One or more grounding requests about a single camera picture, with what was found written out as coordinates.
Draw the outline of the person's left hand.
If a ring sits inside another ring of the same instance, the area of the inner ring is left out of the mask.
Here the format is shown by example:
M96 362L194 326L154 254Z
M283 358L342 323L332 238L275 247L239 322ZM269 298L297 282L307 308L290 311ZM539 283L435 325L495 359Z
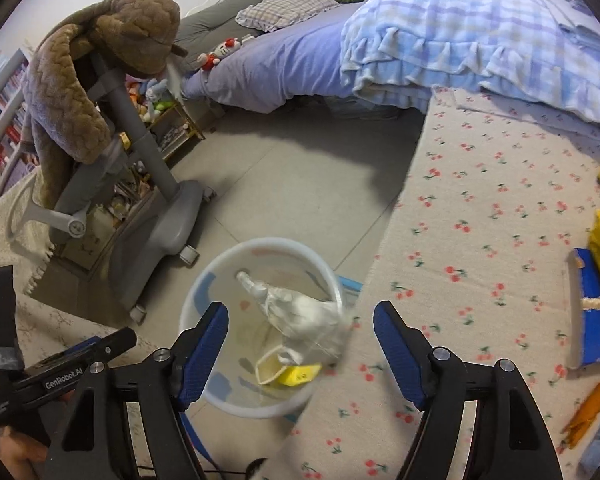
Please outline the person's left hand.
M0 457L15 480L36 480L34 465L46 461L48 447L22 434L12 427L5 427L0 435Z

